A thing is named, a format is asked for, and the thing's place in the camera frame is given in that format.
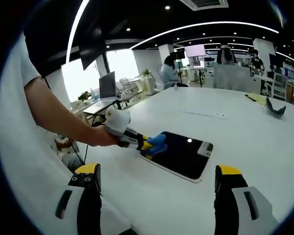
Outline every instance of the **white chair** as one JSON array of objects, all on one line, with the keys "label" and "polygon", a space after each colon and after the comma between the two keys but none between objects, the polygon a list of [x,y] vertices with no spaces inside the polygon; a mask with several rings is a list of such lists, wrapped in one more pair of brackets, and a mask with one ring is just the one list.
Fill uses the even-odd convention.
[{"label": "white chair", "polygon": [[151,70],[150,73],[151,73],[152,77],[155,79],[155,82],[156,82],[155,90],[158,92],[164,91],[165,89],[170,88],[170,87],[174,86],[174,84],[175,84],[175,82],[163,83],[163,81],[160,77],[160,73],[155,70]]},{"label": "white chair", "polygon": [[288,83],[288,77],[279,73],[274,73],[272,85],[268,82],[265,83],[266,95],[270,97],[277,97],[286,101],[286,86]]},{"label": "white chair", "polygon": [[254,90],[249,68],[237,65],[215,65],[213,74],[213,88],[241,92],[253,92]]}]

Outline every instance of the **laptop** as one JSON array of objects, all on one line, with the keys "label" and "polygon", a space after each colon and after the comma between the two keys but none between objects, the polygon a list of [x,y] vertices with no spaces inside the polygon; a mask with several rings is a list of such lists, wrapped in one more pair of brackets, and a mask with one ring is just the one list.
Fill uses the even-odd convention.
[{"label": "laptop", "polygon": [[99,96],[99,101],[85,109],[85,113],[95,114],[116,101],[115,72],[108,73],[99,79]]}]

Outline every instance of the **tablet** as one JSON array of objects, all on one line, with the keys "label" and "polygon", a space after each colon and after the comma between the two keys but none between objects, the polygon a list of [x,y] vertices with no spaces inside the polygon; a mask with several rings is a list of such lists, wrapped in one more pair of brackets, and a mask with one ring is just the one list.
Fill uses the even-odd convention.
[{"label": "tablet", "polygon": [[213,145],[189,137],[163,132],[166,135],[167,150],[154,156],[142,157],[177,176],[199,182],[213,150]]}]

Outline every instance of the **air vent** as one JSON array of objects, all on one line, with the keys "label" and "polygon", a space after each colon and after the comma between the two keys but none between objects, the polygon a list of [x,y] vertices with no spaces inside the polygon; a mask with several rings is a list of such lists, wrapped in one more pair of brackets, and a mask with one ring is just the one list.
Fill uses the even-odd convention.
[{"label": "air vent", "polygon": [[180,0],[193,11],[229,7],[227,0]]}]

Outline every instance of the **paper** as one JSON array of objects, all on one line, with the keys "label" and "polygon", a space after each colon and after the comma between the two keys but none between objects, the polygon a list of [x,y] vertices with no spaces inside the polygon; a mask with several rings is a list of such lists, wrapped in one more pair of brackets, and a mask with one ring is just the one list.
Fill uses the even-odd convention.
[{"label": "paper", "polygon": [[266,105],[266,97],[263,95],[259,95],[259,94],[254,94],[254,93],[250,93],[247,95],[247,97],[250,98],[250,100],[265,106]]}]

